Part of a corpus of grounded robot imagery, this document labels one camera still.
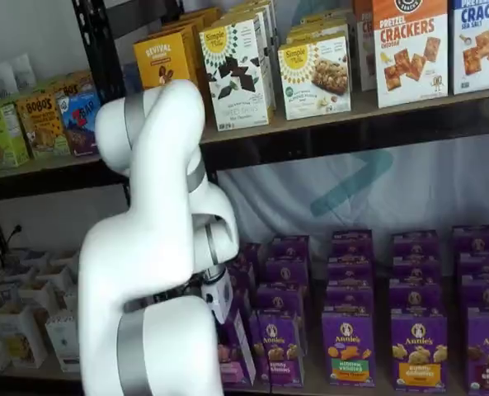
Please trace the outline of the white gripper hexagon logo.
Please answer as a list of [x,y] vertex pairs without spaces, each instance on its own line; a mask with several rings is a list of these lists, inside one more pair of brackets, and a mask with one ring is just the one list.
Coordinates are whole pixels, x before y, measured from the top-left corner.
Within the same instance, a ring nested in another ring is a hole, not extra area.
[[202,298],[211,309],[217,322],[224,324],[233,302],[233,288],[227,272],[218,275],[203,274],[201,286]]

